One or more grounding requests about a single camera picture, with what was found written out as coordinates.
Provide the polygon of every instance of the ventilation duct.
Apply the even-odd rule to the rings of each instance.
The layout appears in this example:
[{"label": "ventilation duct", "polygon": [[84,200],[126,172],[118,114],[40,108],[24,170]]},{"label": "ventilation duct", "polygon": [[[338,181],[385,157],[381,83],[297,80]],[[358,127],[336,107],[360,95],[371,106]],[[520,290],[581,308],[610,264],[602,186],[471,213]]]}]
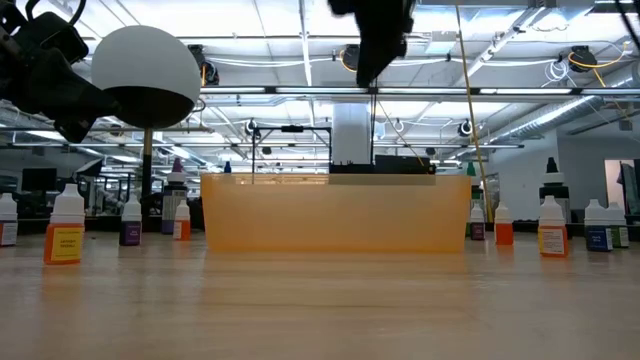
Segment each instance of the ventilation duct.
[{"label": "ventilation duct", "polygon": [[[612,88],[640,87],[640,62],[636,61],[613,72],[606,76],[604,81],[608,87]],[[588,87],[597,88],[600,87],[600,83],[594,81]],[[483,138],[480,142],[494,144],[506,142],[513,138],[522,140],[533,135],[540,135],[558,126],[590,115],[594,110],[599,110],[604,104],[605,101],[601,96],[593,95],[576,98],[564,103],[550,104],[521,117],[492,134],[490,138]],[[458,155],[474,151],[475,149],[469,149],[458,153]]]}]

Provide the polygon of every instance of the orange label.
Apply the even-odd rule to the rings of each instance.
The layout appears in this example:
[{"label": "orange label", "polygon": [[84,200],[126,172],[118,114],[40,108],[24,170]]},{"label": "orange label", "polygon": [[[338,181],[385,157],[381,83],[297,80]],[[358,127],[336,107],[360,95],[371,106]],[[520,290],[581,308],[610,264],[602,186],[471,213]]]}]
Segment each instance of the orange label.
[{"label": "orange label", "polygon": [[79,260],[82,257],[83,227],[53,229],[52,261]]}]

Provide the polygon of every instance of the wooden table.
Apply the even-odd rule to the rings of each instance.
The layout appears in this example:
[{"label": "wooden table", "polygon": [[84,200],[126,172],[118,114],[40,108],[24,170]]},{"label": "wooden table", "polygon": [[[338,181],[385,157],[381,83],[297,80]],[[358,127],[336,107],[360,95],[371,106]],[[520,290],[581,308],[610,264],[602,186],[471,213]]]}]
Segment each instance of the wooden table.
[{"label": "wooden table", "polygon": [[0,249],[0,359],[638,359],[640,245],[541,259],[211,254],[89,233],[78,266],[44,266],[43,237]]}]

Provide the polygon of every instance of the ceiling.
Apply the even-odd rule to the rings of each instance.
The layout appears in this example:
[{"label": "ceiling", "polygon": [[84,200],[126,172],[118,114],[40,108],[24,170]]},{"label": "ceiling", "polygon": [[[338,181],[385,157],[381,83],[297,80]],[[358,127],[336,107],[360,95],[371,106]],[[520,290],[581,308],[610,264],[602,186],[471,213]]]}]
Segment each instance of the ceiling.
[{"label": "ceiling", "polygon": [[[19,0],[18,4],[23,7],[25,2]],[[34,14],[53,11],[63,18],[69,18],[68,9],[75,9],[77,3],[75,0],[43,0]],[[455,36],[454,32],[458,30],[455,8],[451,6],[453,3],[449,6],[420,5],[416,8],[407,56],[394,62],[380,75],[379,86],[449,87],[456,82],[460,86],[463,75],[459,62],[460,41],[456,41],[455,37],[451,40],[452,34]],[[511,5],[462,8],[462,31],[469,63],[508,32],[517,21],[522,21],[521,17],[527,10],[520,3],[526,1],[504,3]],[[305,9],[302,19],[301,5]],[[615,13],[589,13],[590,8],[583,5],[563,7],[539,14],[535,24],[523,27],[521,33],[506,42],[493,57],[473,72],[471,86],[571,86],[566,76],[561,81],[550,81],[548,73],[550,61],[557,59],[559,54],[566,56],[574,45],[588,45],[603,63],[617,59],[623,49],[629,50],[618,63],[601,69],[605,77],[634,61],[637,49],[623,45],[627,40],[627,32],[620,17]],[[637,18],[631,19],[637,27]],[[308,43],[301,38],[303,22]],[[204,45],[207,58],[219,71],[222,86],[355,84],[355,74],[346,70],[339,60],[333,61],[332,54],[339,54],[347,44],[357,43],[358,29],[352,16],[333,16],[325,0],[88,0],[77,28],[93,52],[100,40],[112,31],[138,24],[165,30],[185,44]],[[305,72],[307,64],[303,56],[305,46],[309,51],[308,73]],[[444,61],[446,50],[454,61]],[[73,66],[78,74],[87,79],[90,79],[90,59],[91,56]],[[596,80],[592,72],[568,72],[568,76],[577,86],[593,84]],[[215,106],[211,105],[194,114],[179,126],[205,128],[208,132],[164,132],[159,135],[158,141],[167,144],[241,142],[243,139],[238,134],[243,134],[248,119],[254,119],[261,125],[310,125],[313,121],[316,126],[331,126],[332,104],[336,101],[317,99],[309,102],[308,98],[297,98],[272,104],[269,102],[273,97],[263,96],[251,98],[255,100],[251,106],[236,106],[233,103],[235,97],[213,95],[205,98]],[[519,103],[474,102],[473,110],[483,131],[497,131],[543,105],[544,102],[533,98],[531,102]],[[402,135],[413,142],[458,142],[457,125],[469,118],[468,105],[464,102],[383,101],[382,107],[393,120],[404,124]],[[379,120],[383,121],[381,112],[376,113]],[[96,127],[118,122],[114,118],[102,119]],[[295,136],[274,134],[271,139],[278,142],[314,141],[310,133]],[[384,140],[400,140],[390,123],[386,125]],[[108,133],[93,133],[86,141],[139,143],[141,134],[125,133],[114,137]],[[236,166],[247,166],[242,155],[246,150],[234,152],[196,147],[185,150],[208,164],[220,165],[231,160]],[[155,159],[157,163],[169,161],[161,155]],[[295,151],[274,149],[273,155],[265,157],[326,159],[327,155],[326,148],[317,147]]]}]

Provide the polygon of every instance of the orange translucent container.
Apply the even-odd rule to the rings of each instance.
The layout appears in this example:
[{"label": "orange translucent container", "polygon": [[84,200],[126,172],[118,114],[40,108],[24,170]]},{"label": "orange translucent container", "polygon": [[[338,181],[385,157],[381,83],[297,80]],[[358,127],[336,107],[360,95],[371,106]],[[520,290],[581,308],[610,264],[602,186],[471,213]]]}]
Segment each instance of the orange translucent container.
[{"label": "orange translucent container", "polygon": [[468,176],[205,174],[212,251],[462,252]]}]

